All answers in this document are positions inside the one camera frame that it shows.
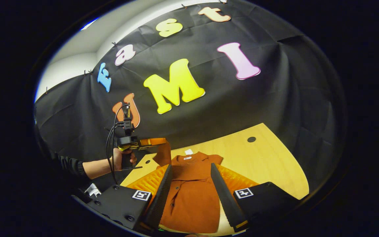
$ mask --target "brown polo shirt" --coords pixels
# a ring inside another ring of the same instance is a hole
[[[188,233],[217,232],[220,205],[210,171],[223,157],[197,152],[170,160],[170,145],[164,144],[153,159],[157,168],[171,164],[173,172],[160,224]]]

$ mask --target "black sleeve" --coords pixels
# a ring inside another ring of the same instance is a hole
[[[83,162],[77,159],[61,156],[57,152],[51,150],[48,145],[43,141],[39,132],[36,133],[39,147],[46,158],[52,164],[56,172],[61,172],[61,176],[65,178],[69,185],[74,187],[82,187],[89,185],[90,178],[84,172]]]

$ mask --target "black fabric backdrop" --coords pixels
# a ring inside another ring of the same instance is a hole
[[[215,22],[198,15],[206,6],[219,8],[232,19]],[[168,18],[177,19],[183,29],[164,38],[155,27]],[[241,51],[261,69],[259,75],[242,81],[235,77],[229,58],[216,50],[229,42],[240,43]],[[128,44],[134,46],[136,55],[116,66],[116,53]],[[188,59],[192,76],[206,94],[172,105],[160,115],[143,82],[153,74],[168,81],[170,64],[182,58]],[[101,63],[106,63],[112,78],[109,93],[97,82]],[[110,128],[114,119],[112,107],[129,93],[135,94],[141,116],[134,134],[165,137],[172,149],[264,123],[297,159],[310,192],[331,174],[343,148],[346,110],[331,63],[295,27],[248,2],[188,6],[137,28],[106,53],[92,75],[64,81],[36,101],[40,133],[61,155],[85,162],[103,159],[105,128]],[[105,175],[96,185],[103,186],[108,179]]]

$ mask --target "pink letter i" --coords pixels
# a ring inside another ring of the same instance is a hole
[[[238,72],[236,73],[236,78],[239,80],[245,80],[260,74],[261,70],[251,64],[239,46],[240,44],[237,42],[230,42],[218,47],[217,51],[225,53],[230,59]]]

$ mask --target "yellow letter m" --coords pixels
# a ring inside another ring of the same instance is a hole
[[[158,113],[164,114],[172,109],[172,105],[166,103],[164,98],[168,99],[174,105],[178,106],[179,89],[182,92],[182,100],[189,102],[206,93],[203,88],[200,88],[195,82],[188,69],[188,60],[180,59],[173,62],[169,69],[169,81],[154,74],[149,76],[143,84],[148,87],[153,94],[153,97],[158,104]]]

